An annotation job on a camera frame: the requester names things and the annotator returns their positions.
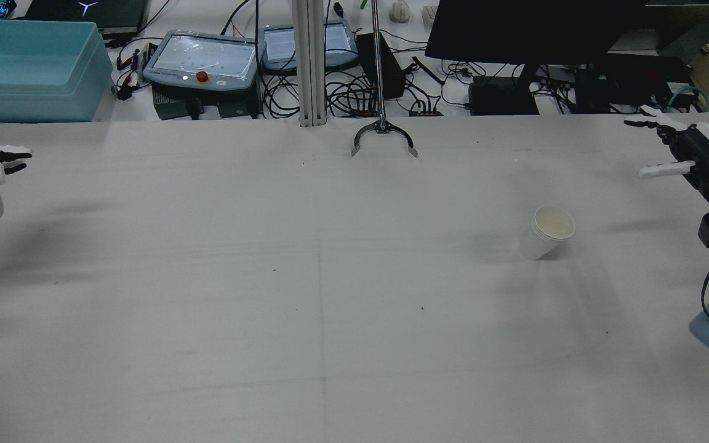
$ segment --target white table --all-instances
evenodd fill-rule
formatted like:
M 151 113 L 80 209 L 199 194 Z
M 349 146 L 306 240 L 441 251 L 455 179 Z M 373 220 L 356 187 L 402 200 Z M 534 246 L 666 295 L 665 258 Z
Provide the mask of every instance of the white table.
M 709 120 L 709 114 L 700 115 Z M 709 205 L 618 116 L 0 126 L 0 441 L 709 441 Z M 518 235 L 557 204 L 574 237 Z

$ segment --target black computer monitor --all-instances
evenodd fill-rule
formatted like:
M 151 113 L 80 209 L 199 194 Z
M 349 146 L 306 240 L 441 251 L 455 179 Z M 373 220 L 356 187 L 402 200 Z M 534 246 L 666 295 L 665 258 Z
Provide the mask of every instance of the black computer monitor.
M 524 65 L 481 85 L 492 114 L 538 113 L 529 85 L 540 65 L 582 65 L 607 53 L 647 0 L 439 0 L 425 55 Z

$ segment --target light blue storage box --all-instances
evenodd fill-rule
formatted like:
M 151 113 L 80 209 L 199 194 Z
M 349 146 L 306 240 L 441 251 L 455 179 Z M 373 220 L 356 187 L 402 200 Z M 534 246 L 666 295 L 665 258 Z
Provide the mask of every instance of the light blue storage box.
M 94 23 L 0 20 L 0 122 L 91 121 L 112 69 Z

